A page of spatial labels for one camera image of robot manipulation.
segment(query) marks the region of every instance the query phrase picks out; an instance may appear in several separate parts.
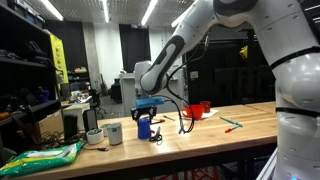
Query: blue object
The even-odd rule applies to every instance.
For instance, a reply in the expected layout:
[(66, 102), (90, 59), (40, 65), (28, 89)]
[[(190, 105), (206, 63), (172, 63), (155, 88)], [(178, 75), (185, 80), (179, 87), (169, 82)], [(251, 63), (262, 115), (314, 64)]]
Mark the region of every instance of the blue object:
[(164, 104), (164, 100), (162, 97), (150, 97), (136, 100), (137, 108), (146, 108), (160, 104)]
[(151, 137), (150, 121), (148, 118), (141, 118), (138, 122), (138, 138), (149, 139)]

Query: cardboard box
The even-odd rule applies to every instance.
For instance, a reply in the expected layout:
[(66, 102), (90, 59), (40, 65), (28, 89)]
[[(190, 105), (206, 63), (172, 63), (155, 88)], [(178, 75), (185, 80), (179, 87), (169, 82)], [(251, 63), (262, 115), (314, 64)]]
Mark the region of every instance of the cardboard box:
[(35, 139), (40, 139), (41, 135), (45, 132), (50, 132), (51, 134), (53, 134), (56, 131), (59, 133), (63, 133), (63, 121), (61, 110), (58, 110), (57, 112), (48, 115), (41, 121), (34, 123), (33, 128), (33, 135)]

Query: white wall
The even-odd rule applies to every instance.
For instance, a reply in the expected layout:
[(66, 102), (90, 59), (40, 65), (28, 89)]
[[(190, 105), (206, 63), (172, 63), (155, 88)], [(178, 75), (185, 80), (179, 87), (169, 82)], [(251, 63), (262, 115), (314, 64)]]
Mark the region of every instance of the white wall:
[(94, 23), (99, 70), (108, 86), (119, 77), (123, 68), (118, 24)]
[[(170, 37), (174, 32), (174, 28), (164, 26), (149, 27), (149, 41), (150, 41), (150, 54), (151, 61), (154, 62), (160, 54), (163, 47), (167, 44)], [(173, 65), (181, 65), (182, 60), (179, 57)]]

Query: ceiling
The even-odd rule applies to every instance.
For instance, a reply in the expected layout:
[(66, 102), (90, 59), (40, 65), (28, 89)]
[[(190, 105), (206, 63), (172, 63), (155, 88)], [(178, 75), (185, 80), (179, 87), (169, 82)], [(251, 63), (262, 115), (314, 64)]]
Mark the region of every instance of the ceiling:
[[(46, 20), (57, 20), (40, 0), (24, 0)], [(105, 22), (100, 0), (50, 0), (68, 21)], [(111, 22), (139, 25), (150, 0), (108, 0)], [(168, 26), (194, 0), (159, 0), (147, 25)]]

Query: blue bottle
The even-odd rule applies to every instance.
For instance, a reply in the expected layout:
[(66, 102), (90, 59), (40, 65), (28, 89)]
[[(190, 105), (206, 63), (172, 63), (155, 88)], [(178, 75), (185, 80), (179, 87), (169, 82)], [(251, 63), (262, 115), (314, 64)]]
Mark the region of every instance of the blue bottle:
[(149, 139), (151, 137), (150, 121), (148, 118), (139, 119), (138, 138)]

